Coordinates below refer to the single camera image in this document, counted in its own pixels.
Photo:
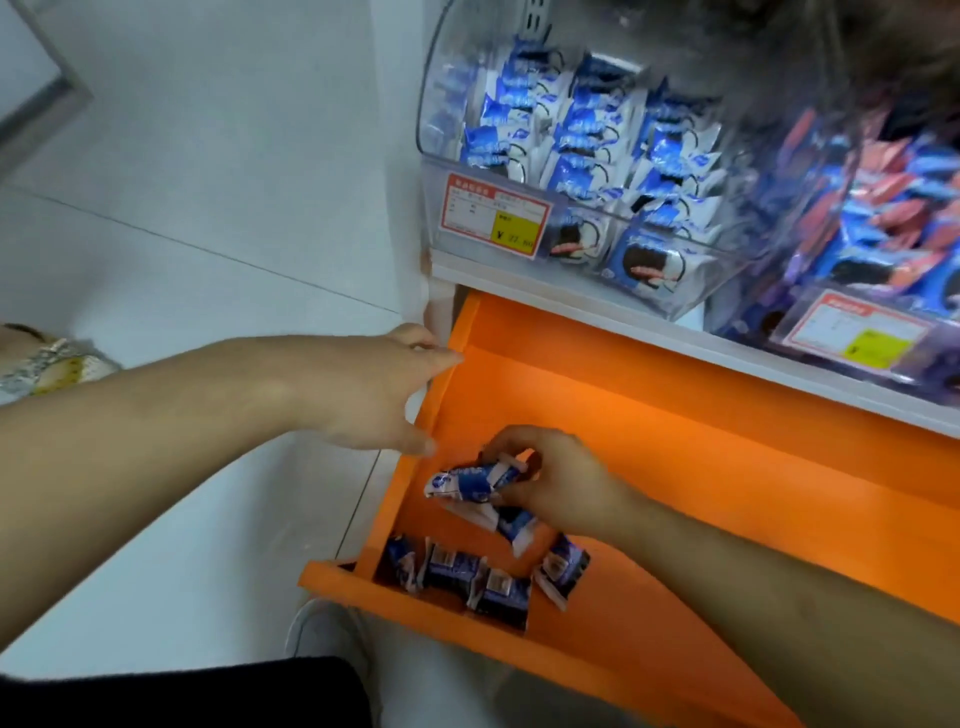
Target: white floor tile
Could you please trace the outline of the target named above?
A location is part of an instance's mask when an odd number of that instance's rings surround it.
[[[234,335],[378,333],[388,311],[69,207],[0,191],[0,320],[135,365]],[[311,435],[237,461],[94,573],[0,659],[27,676],[280,654],[309,558],[332,558],[375,453]]]
[[[369,3],[69,0],[40,23],[95,100],[12,183],[397,310]]]

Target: yellow price label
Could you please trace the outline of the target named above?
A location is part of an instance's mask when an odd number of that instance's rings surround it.
[[[490,240],[496,245],[510,248],[517,253],[533,255],[537,249],[539,232],[539,223],[498,210],[496,219],[493,221],[493,232],[490,233]]]
[[[909,339],[899,339],[889,333],[866,328],[853,339],[843,355],[871,369],[890,369],[912,345]]]

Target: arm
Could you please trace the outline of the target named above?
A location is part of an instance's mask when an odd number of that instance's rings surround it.
[[[293,429],[431,449],[407,399],[460,354],[426,329],[238,339],[0,408],[0,651],[245,452]]]
[[[540,477],[505,488],[503,502],[623,551],[806,725],[960,725],[956,624],[651,500],[559,431],[508,427],[484,454],[526,449]]]

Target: floor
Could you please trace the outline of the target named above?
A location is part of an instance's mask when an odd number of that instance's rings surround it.
[[[0,185],[0,320],[91,339],[125,366],[230,336],[400,322],[368,3],[30,4],[95,101]],[[269,443],[92,574],[0,670],[279,657],[302,564],[359,551],[395,465],[308,433]],[[634,725],[464,650],[373,631],[387,726]]]

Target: white shelf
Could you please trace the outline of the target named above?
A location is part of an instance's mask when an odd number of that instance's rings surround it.
[[[960,438],[960,409],[942,407],[790,359],[671,324],[636,307],[629,294],[576,275],[443,233],[431,250],[433,276],[526,303],[637,341],[758,376],[868,412]],[[457,255],[463,251],[466,255]]]

